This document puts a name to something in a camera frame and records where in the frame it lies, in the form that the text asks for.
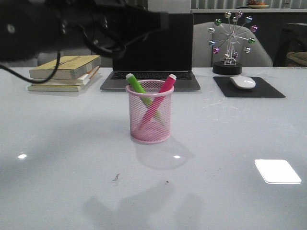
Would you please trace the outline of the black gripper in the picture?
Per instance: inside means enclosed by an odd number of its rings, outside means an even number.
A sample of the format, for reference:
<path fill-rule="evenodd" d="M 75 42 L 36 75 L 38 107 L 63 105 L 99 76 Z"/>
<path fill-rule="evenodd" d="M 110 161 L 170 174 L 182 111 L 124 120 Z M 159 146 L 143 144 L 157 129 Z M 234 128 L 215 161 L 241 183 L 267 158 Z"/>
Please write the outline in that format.
<path fill-rule="evenodd" d="M 126 47 L 169 28 L 169 14 L 131 6 L 123 0 L 67 0 L 60 10 L 60 31 L 72 46 L 120 59 Z"/>

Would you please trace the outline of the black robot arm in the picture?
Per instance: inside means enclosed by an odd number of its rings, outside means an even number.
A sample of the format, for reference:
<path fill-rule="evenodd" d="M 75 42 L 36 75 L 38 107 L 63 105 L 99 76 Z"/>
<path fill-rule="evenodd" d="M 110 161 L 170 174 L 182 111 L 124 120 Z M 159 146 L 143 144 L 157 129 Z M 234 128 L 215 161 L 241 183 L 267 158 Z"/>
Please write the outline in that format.
<path fill-rule="evenodd" d="M 119 59 L 129 44 L 168 27 L 167 12 L 123 0 L 3 0 L 0 59 L 19 61 L 41 52 L 84 47 Z"/>

